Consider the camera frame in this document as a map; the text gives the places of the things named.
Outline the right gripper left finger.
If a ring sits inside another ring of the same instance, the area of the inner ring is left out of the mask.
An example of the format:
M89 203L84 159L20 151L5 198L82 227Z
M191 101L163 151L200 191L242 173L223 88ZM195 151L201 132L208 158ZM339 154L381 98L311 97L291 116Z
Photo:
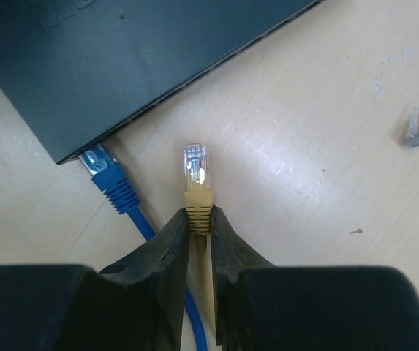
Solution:
M0 350L178 350L189 220L101 271L86 265L0 265Z

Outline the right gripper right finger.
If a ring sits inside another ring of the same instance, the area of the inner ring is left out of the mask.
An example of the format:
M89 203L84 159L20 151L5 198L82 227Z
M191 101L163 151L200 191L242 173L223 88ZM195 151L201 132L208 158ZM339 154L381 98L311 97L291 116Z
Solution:
M419 350L419 297L401 271L274 265L219 207L210 236L223 350Z

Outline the black network switch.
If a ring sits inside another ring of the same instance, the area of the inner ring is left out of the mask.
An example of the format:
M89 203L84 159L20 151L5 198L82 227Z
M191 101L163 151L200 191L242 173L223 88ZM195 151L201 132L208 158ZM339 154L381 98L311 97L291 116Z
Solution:
M61 164L313 1L0 1L0 89Z

